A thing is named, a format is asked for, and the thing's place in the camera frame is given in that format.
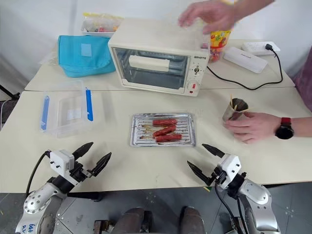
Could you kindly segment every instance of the oven window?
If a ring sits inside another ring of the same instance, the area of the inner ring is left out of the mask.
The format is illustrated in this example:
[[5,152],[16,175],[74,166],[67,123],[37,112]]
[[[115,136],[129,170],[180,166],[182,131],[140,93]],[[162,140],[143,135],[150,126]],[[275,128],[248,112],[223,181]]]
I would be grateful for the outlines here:
[[[128,82],[146,84],[169,89],[184,87],[187,72],[188,57],[168,55],[139,50],[114,48],[123,76]],[[129,63],[130,56],[140,56],[153,59],[169,60],[169,69],[166,72],[132,67]]]

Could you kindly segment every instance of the table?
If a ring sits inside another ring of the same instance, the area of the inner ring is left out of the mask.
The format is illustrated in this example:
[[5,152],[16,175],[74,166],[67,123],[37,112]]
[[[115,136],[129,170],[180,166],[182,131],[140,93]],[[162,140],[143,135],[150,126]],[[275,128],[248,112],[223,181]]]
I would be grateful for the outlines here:
[[[227,47],[240,48],[244,40],[229,40]],[[234,63],[221,59],[219,62],[209,64],[209,67],[219,76],[238,81],[247,87],[256,87],[260,84],[279,81],[280,73],[277,59],[274,56],[263,56],[269,63],[261,74],[253,73]],[[283,71],[284,81],[280,84],[272,84],[268,87],[294,87],[294,83]],[[77,78],[67,77],[58,65],[43,64],[34,78],[25,87],[28,91],[55,91],[56,84],[72,81]],[[91,90],[133,90],[123,87],[117,72],[88,76],[82,78],[84,84]],[[237,84],[219,80],[210,71],[206,70],[200,89],[227,89],[240,88]]]
[[[148,91],[93,91],[92,130],[67,138],[55,138],[39,131],[42,92],[24,91],[0,132],[0,192],[21,193],[39,156],[47,149],[73,152],[80,145],[94,145],[80,159],[86,169],[108,152],[111,160],[96,178],[75,188],[75,192],[203,186],[186,161],[213,171],[218,158],[201,144],[237,154],[242,171],[261,184],[311,181],[310,138],[279,140],[275,137],[246,145],[222,126],[222,115],[230,93],[246,100],[251,111],[281,117],[311,117],[295,88],[202,90],[198,97]],[[130,126],[136,113],[190,112],[194,115],[196,147],[130,147]],[[32,189],[56,174],[44,159],[34,177]]]

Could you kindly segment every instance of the red watch band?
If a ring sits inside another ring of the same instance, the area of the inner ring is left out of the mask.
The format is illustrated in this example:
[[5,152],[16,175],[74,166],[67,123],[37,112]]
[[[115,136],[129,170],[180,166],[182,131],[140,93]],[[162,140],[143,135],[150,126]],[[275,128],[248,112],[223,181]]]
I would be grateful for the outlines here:
[[292,119],[291,118],[283,117],[281,119],[281,125],[291,125],[291,124],[292,124]]

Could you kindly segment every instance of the baking tray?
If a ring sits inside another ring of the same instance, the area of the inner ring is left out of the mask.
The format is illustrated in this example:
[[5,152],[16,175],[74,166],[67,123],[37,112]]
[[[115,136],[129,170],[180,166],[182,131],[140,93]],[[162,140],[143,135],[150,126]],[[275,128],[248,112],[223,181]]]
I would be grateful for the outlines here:
[[[165,126],[153,126],[154,119],[175,118],[177,120],[175,134],[182,134],[182,139],[171,142],[156,142],[153,132]],[[195,129],[190,113],[146,113],[136,114],[132,119],[130,145],[133,147],[162,146],[195,146]]]

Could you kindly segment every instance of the sausage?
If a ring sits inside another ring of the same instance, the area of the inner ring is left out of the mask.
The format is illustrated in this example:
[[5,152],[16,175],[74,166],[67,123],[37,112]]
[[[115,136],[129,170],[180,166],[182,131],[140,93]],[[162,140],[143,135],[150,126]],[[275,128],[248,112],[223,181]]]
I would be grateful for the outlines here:
[[168,134],[168,135],[161,135],[155,137],[156,142],[166,142],[172,140],[181,140],[182,134]]
[[155,138],[157,136],[160,136],[160,135],[165,135],[167,133],[171,133],[171,132],[173,132],[175,130],[176,130],[176,126],[175,125],[171,125],[171,126],[169,126],[167,128],[164,128],[164,129],[161,129],[161,130],[159,130],[157,132],[154,132],[153,133],[153,138]]
[[166,118],[166,119],[154,119],[153,125],[172,125],[176,124],[177,120],[175,118]]

